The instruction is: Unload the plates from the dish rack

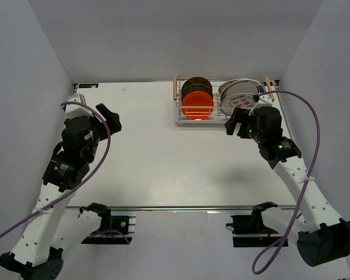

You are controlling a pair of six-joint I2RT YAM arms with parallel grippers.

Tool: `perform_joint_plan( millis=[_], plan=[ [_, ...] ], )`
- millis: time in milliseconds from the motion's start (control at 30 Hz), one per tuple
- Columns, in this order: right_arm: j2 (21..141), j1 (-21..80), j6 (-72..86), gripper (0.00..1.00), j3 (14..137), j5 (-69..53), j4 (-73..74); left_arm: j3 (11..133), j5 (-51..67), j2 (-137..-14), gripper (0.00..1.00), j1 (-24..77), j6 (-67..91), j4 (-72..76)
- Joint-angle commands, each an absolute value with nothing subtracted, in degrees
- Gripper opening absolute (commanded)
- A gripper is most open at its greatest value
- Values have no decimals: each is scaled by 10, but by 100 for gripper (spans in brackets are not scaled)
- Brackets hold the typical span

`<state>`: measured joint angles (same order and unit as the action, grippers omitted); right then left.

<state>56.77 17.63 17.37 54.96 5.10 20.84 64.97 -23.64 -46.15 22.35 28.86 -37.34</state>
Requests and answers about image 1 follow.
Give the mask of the orange plate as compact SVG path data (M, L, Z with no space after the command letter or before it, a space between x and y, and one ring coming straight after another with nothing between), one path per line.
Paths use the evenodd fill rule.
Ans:
M181 111L189 120L205 120L213 110L213 98L204 92L192 92L181 103Z

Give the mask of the blue patterned plate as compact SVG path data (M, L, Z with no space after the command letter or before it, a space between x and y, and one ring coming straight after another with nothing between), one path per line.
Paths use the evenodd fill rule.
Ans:
M181 91L181 100L184 100L184 98L192 92L204 92L213 98L212 90L209 87L202 84L193 84Z

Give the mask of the yellow patterned plate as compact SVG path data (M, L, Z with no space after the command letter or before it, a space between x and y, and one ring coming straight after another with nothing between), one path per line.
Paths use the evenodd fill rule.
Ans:
M184 82L184 84L183 84L183 86L181 88L181 91L183 92L184 90L186 90L191 85L204 85L208 89L212 90L212 85L211 85L209 80L207 80L206 78L200 77L200 76L196 76L196 77L192 77L190 79L187 79Z

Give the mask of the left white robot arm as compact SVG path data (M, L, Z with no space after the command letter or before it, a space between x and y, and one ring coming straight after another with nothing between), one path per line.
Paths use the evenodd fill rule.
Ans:
M110 142L122 129L119 115L102 103L95 109L77 101L61 106L65 127L43 174L37 203L28 217L11 227L26 225L17 245L0 256L0 266L22 279L56 279L67 253L87 237L111 228L110 209L94 202L81 207L77 221L56 234L70 200L102 165L90 169L99 143Z

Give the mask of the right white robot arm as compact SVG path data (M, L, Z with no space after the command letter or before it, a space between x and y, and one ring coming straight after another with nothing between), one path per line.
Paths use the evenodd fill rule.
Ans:
M287 229L291 217L273 202L254 206L252 227L264 233L272 229L296 244L300 256L311 267L350 255L350 220L345 221L329 204L315 180L308 174L302 153L296 144L283 135L282 117L277 108L261 107L245 110L236 107L225 124L232 135L254 140L260 155L285 183L304 220L296 219Z

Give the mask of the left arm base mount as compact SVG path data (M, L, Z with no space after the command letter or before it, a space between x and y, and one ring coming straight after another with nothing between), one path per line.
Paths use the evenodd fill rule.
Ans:
M84 213L97 214L100 227L84 238L82 244L118 245L130 244L135 231L135 217L127 215L113 215L106 205L92 203L79 208L78 217Z

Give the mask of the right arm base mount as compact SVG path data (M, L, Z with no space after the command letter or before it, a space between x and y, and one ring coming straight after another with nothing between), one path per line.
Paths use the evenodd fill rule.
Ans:
M232 208L231 221L226 223L226 228L232 232L233 247L266 248L280 240L282 234L265 226L262 218L263 211L277 208L273 202L263 202L251 208Z

